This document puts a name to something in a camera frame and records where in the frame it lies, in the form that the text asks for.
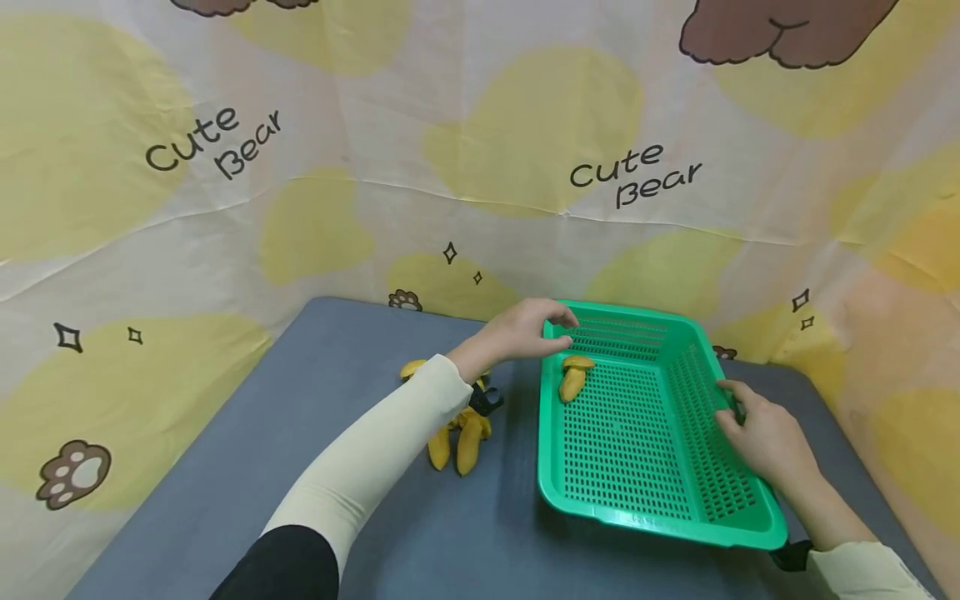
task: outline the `human hand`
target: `human hand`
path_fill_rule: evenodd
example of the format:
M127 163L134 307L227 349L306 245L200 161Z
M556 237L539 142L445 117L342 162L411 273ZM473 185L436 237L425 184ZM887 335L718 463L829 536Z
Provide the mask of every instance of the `human hand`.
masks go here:
M528 298L493 318L476 335L447 354L464 381L472 383L493 365L516 358L542 358L570 348L562 336L543 339L543 322L579 326L570 307L546 298Z
M715 417L748 467L784 495L810 489L822 479L813 450L793 415L741 381L718 381L717 385L733 392L746 410L743 425L730 409Z

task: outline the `banana bunch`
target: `banana bunch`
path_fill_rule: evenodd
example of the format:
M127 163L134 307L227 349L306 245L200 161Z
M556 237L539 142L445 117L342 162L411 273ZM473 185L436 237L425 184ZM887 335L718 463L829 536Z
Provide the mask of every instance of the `banana bunch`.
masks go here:
M424 362L423 360L410 361L400 370L400 379L406 381L417 372ZM489 375L485 372L477 379L477 386L481 390L487 389L484 377ZM433 434L430 441L426 443L426 452L430 457L430 464L436 470L444 470L446 464L450 461L450 432L460 430L460 438L457 440L457 472L461 477L471 472L477 464L477 458L480 455L480 442L488 440L493 433L490 420L481 416L471 407L460 411L451 422L444 425Z

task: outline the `green plastic basket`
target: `green plastic basket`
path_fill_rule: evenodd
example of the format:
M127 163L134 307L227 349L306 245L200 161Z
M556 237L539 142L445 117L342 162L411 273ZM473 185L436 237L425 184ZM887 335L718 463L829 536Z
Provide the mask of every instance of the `green plastic basket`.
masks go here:
M786 521L765 482L736 456L713 419L731 406L703 329L684 317L568 302L580 326L546 324L573 346L543 359L538 480L564 513L720 546L775 550ZM560 402L570 354L596 367Z

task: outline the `wall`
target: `wall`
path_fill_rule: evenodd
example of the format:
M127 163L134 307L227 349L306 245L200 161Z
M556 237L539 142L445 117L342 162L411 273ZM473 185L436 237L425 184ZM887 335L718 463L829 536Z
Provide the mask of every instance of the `wall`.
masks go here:
M318 295L695 317L960 594L960 2L860 4L3 0L0 596L62 597Z

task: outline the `arm sleeve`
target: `arm sleeve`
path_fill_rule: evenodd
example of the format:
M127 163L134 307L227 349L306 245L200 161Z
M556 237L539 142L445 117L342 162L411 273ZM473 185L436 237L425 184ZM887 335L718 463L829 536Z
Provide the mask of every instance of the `arm sleeve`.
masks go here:
M467 406L471 392L445 356L428 360L314 459L261 537L284 525L309 527L330 544L342 577L373 510L430 437Z
M933 600L897 553L876 541L810 552L810 569L824 597L839 600Z

